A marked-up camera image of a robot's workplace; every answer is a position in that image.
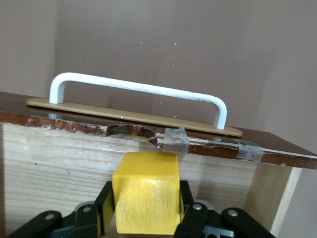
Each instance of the white handle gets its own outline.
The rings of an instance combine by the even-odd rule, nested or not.
[[[227,107],[225,103],[217,97],[207,94],[194,93],[189,91],[183,91],[172,88],[159,87],[154,85],[148,85],[143,83],[135,83],[129,81],[123,81],[118,79],[103,78],[98,76],[80,74],[80,73],[61,73],[56,76],[50,89],[50,103],[59,104],[64,99],[64,89],[68,81],[90,83],[101,86],[108,86],[113,88],[122,88],[127,90],[146,92],[152,94],[165,95],[175,98],[183,98],[194,101],[203,101],[213,103],[216,105],[216,114],[213,120],[213,125],[217,129],[224,129],[227,119]]]

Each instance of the metal screw head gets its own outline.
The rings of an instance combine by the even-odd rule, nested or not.
[[[200,204],[195,203],[195,204],[193,205],[193,208],[194,208],[195,210],[199,211],[199,210],[202,210],[203,207],[202,207]]]
[[[54,216],[55,216],[54,214],[48,214],[48,215],[46,215],[45,220],[53,219]]]
[[[83,209],[83,212],[89,212],[91,210],[91,207],[85,207],[84,209]]]
[[[237,213],[237,211],[235,211],[235,210],[229,210],[229,211],[228,211],[228,214],[229,214],[231,217],[236,217],[236,216],[238,216],[238,213]]]

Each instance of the gray tape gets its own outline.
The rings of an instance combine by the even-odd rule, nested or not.
[[[233,139],[239,145],[237,158],[261,162],[263,157],[263,148],[257,143]]]
[[[189,139],[184,125],[178,129],[166,128],[163,140],[163,151],[188,153]]]

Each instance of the wooden side panel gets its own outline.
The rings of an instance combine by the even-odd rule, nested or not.
[[[301,168],[258,164],[245,211],[278,236]]]
[[[1,225],[7,234],[40,212],[53,209],[66,216],[79,203],[94,200],[126,152],[158,150],[149,142],[104,135],[9,123],[2,127]],[[190,182],[195,198],[210,201],[218,212],[244,207],[256,165],[179,155],[180,178]]]

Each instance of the yellow wooden cube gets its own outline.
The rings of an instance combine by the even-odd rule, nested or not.
[[[180,222],[177,154],[127,153],[112,188],[118,233],[174,234]]]

